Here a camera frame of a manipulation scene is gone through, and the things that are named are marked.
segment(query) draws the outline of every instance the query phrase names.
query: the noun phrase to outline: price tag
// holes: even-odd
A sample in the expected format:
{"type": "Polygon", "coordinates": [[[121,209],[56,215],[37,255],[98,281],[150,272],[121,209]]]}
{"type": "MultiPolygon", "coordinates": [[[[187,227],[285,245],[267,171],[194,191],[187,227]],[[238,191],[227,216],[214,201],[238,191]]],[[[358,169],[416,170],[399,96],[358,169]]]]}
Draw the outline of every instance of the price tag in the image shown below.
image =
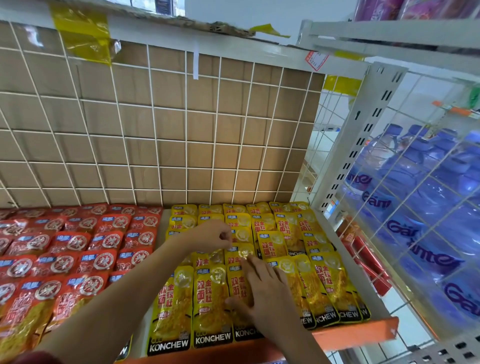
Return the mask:
{"type": "Polygon", "coordinates": [[[305,57],[305,61],[312,66],[316,71],[320,69],[328,58],[328,54],[321,54],[318,52],[310,51],[305,57]]]}

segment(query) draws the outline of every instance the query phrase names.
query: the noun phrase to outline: perforated metal bracket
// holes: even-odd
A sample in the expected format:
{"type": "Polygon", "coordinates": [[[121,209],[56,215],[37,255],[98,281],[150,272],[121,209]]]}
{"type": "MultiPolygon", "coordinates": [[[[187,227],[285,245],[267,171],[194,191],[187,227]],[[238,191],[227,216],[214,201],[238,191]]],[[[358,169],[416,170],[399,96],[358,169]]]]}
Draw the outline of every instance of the perforated metal bracket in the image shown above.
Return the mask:
{"type": "Polygon", "coordinates": [[[312,201],[317,210],[324,212],[327,209],[407,70],[380,62],[369,67],[350,114],[325,162],[327,170],[312,201]]]}
{"type": "Polygon", "coordinates": [[[395,364],[454,364],[480,361],[480,329],[437,342],[400,358],[395,364]]]}

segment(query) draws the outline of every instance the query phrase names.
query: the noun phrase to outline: hand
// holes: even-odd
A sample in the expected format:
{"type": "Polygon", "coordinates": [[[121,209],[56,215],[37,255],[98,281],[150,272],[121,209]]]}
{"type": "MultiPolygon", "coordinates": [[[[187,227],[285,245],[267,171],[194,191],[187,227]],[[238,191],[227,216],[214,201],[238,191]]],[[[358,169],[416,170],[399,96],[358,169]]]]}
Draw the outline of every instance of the hand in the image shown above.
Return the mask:
{"type": "Polygon", "coordinates": [[[308,333],[300,322],[285,273],[253,255],[241,265],[252,287],[254,306],[248,307],[238,297],[229,297],[226,303],[280,349],[292,336],[308,333]]]}
{"type": "Polygon", "coordinates": [[[202,225],[179,234],[178,237],[184,239],[189,253],[211,253],[217,249],[228,249],[232,246],[231,227],[220,220],[208,220],[202,225]]]}

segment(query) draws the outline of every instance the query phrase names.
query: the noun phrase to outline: maroon sleeve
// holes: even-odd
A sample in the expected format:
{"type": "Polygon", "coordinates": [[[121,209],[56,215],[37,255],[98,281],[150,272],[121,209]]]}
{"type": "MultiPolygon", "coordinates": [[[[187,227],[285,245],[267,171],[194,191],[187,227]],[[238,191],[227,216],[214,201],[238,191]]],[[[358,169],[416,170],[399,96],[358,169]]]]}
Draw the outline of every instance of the maroon sleeve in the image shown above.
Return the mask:
{"type": "Polygon", "coordinates": [[[26,352],[15,358],[11,364],[62,364],[62,362],[48,352],[26,352]]]}

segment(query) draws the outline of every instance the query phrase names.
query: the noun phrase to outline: orange shelf edge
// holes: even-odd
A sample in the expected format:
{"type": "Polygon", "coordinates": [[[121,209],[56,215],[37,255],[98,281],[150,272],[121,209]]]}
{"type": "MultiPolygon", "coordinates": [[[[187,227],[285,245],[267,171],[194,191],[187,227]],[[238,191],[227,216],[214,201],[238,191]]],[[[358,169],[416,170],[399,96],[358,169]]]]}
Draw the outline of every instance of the orange shelf edge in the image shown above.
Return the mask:
{"type": "MultiPolygon", "coordinates": [[[[398,329],[398,317],[372,320],[361,324],[337,326],[313,331],[312,334],[324,351],[342,350],[355,346],[392,340],[398,329]]],[[[190,349],[138,359],[127,359],[125,364],[259,364],[283,358],[283,354],[267,339],[235,342],[205,349],[190,349]]]]}

